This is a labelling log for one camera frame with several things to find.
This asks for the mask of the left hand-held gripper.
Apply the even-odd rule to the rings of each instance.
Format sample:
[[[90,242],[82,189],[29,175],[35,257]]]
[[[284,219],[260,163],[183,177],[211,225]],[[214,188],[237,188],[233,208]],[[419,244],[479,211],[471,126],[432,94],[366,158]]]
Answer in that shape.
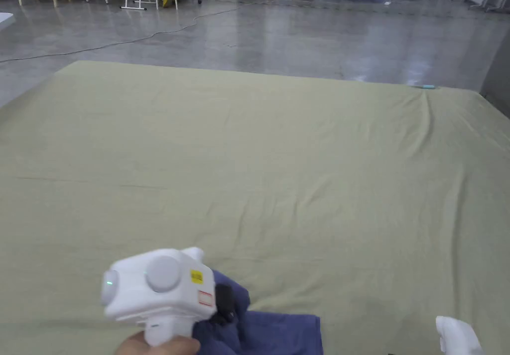
[[[143,327],[151,347],[190,337],[197,322],[229,324],[235,316],[230,286],[215,282],[198,247],[157,249],[114,262],[103,275],[105,316]]]

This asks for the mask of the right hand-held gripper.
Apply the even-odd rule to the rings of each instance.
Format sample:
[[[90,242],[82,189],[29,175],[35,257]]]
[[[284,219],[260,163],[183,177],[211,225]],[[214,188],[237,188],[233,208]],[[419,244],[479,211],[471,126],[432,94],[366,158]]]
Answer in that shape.
[[[464,321],[445,316],[435,318],[440,349],[445,355],[482,355],[483,349],[473,328]]]

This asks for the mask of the person's left hand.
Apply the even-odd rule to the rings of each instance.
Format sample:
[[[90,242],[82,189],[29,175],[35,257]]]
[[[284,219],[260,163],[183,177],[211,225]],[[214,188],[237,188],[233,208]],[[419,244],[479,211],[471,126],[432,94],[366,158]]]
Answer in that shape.
[[[194,338],[176,336],[168,342],[151,347],[144,338],[144,332],[129,336],[115,350],[115,355],[196,355],[200,343]]]

